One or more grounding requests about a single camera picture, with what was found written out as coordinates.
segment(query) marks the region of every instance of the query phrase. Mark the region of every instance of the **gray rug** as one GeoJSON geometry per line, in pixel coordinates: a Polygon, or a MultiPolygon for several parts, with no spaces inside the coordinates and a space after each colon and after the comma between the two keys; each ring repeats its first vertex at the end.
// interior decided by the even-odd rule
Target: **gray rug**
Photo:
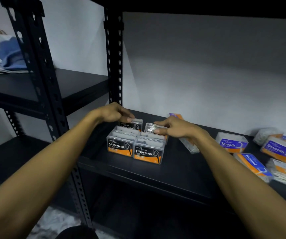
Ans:
{"type": "MultiPolygon", "coordinates": [[[[78,218],[48,207],[27,239],[54,239],[61,231],[80,224],[81,221],[78,218]]],[[[99,230],[96,230],[96,234],[100,239],[115,239],[99,230]]]]}

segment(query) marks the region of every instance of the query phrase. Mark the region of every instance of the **black label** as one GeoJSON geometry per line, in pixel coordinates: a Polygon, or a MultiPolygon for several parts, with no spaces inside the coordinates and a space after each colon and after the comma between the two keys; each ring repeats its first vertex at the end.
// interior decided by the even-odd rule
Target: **black label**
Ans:
{"type": "Polygon", "coordinates": [[[150,162],[153,162],[152,158],[156,158],[155,161],[160,163],[161,158],[162,158],[162,152],[163,151],[159,151],[159,150],[153,149],[153,148],[145,148],[145,147],[141,147],[141,146],[135,146],[134,158],[137,158],[137,159],[142,158],[142,160],[146,160],[146,161],[150,161],[150,162]]]}
{"type": "Polygon", "coordinates": [[[126,127],[126,128],[130,128],[130,129],[134,129],[134,130],[142,130],[142,125],[141,124],[137,124],[137,123],[124,123],[124,122],[120,122],[120,126],[122,127],[126,127]]]}
{"type": "Polygon", "coordinates": [[[125,156],[132,156],[133,152],[133,144],[115,140],[108,139],[108,147],[110,152],[122,154],[125,156]]]}

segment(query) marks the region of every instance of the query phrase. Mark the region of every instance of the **finger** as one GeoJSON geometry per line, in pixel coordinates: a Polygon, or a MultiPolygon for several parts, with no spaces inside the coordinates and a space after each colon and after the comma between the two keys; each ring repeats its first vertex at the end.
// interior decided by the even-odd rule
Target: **finger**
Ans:
{"type": "Polygon", "coordinates": [[[166,118],[164,121],[156,121],[154,124],[169,127],[169,118],[166,118]]]}
{"type": "Polygon", "coordinates": [[[128,109],[122,107],[120,104],[117,104],[117,109],[123,116],[135,118],[135,116],[128,109]]]}
{"type": "Polygon", "coordinates": [[[158,128],[158,129],[155,129],[154,132],[159,135],[167,135],[167,130],[168,129],[166,128],[158,128]]]}
{"type": "Polygon", "coordinates": [[[121,118],[119,119],[120,122],[125,122],[125,123],[129,123],[132,121],[131,118],[129,117],[125,117],[125,116],[121,116],[121,118]]]}

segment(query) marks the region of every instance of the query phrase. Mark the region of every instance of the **shelf board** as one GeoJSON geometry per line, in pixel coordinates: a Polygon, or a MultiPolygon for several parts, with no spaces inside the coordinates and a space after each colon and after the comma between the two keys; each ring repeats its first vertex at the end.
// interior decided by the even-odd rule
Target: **shelf board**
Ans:
{"type": "Polygon", "coordinates": [[[275,11],[266,12],[264,8],[230,8],[224,7],[213,9],[211,3],[195,5],[195,1],[179,0],[167,2],[162,0],[153,1],[136,1],[136,0],[91,0],[103,7],[111,7],[113,10],[122,12],[150,12],[150,13],[173,13],[173,14],[192,14],[192,15],[214,15],[214,16],[242,16],[242,17],[267,17],[267,18],[285,18],[286,13],[275,11]]]}
{"type": "MultiPolygon", "coordinates": [[[[164,117],[132,111],[135,117],[146,122],[164,120],[164,117]]],[[[222,195],[213,174],[201,153],[191,154],[176,138],[169,138],[161,165],[152,164],[107,151],[106,136],[115,126],[107,124],[99,134],[93,132],[81,157],[79,167],[132,185],[148,188],[185,201],[203,203],[222,210],[232,209],[222,195]]],[[[220,129],[201,126],[215,138],[220,129]]],[[[269,156],[260,152],[260,147],[246,136],[249,145],[246,153],[252,153],[263,164],[269,156]]],[[[286,185],[272,181],[270,186],[286,199],[286,185]]]]}
{"type": "MultiPolygon", "coordinates": [[[[49,143],[26,135],[14,137],[0,145],[0,184],[16,172],[49,143]]],[[[76,209],[67,184],[54,197],[51,205],[72,215],[76,209]]]]}
{"type": "Polygon", "coordinates": [[[236,215],[181,203],[115,180],[91,213],[94,228],[120,238],[250,238],[236,215]]]}
{"type": "MultiPolygon", "coordinates": [[[[66,115],[109,92],[107,76],[56,69],[66,115]]],[[[0,108],[45,119],[30,75],[0,74],[0,108]]]]}

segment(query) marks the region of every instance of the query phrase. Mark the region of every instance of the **hand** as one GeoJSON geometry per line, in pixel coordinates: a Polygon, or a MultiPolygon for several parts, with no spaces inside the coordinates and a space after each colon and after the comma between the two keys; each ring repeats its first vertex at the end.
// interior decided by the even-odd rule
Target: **hand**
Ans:
{"type": "Polygon", "coordinates": [[[115,121],[131,122],[131,118],[135,118],[128,109],[125,109],[116,102],[96,108],[92,112],[96,114],[99,123],[115,121]]]}
{"type": "Polygon", "coordinates": [[[179,119],[175,116],[169,116],[164,121],[154,122],[157,125],[169,127],[155,129],[156,134],[170,135],[172,137],[195,137],[197,135],[209,136],[208,132],[199,126],[192,124],[188,121],[179,119]]]}

